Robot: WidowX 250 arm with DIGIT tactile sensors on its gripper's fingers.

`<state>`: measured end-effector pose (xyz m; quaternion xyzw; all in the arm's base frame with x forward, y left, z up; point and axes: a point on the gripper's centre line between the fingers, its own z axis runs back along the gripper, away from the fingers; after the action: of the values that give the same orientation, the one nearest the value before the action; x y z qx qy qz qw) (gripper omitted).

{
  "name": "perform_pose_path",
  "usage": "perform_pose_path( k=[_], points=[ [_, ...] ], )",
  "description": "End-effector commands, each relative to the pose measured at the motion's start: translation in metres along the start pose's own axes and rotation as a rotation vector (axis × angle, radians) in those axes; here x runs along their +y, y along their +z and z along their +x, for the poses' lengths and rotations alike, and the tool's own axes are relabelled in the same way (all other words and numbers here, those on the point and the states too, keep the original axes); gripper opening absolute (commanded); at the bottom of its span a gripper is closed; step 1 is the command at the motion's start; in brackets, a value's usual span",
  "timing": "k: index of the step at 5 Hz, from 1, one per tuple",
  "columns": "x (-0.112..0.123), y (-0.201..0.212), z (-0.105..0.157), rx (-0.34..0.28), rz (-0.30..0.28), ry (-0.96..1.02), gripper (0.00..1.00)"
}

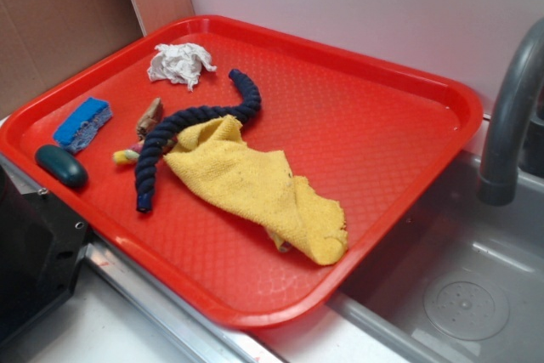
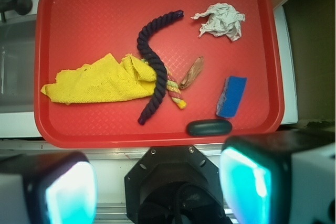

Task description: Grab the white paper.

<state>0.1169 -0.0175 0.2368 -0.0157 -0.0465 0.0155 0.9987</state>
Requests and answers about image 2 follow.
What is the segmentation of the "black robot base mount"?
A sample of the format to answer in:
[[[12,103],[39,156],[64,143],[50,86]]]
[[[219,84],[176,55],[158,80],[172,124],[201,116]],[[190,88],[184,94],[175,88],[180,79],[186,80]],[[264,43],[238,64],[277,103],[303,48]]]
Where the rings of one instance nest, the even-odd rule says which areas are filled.
[[[218,167],[193,146],[152,147],[124,177],[133,223],[231,223]]]

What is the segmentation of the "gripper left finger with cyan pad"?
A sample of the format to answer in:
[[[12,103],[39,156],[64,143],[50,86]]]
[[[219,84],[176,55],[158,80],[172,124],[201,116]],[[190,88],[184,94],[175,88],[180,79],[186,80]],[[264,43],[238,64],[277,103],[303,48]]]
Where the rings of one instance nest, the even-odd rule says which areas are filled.
[[[82,152],[1,157],[1,223],[94,223],[97,202]]]

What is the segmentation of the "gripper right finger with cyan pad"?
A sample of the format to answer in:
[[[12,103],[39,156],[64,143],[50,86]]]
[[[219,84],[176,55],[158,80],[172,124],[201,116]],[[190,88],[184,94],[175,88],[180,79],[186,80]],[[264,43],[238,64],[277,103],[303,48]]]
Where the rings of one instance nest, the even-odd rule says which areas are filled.
[[[219,179],[239,223],[335,223],[335,134],[231,136]]]

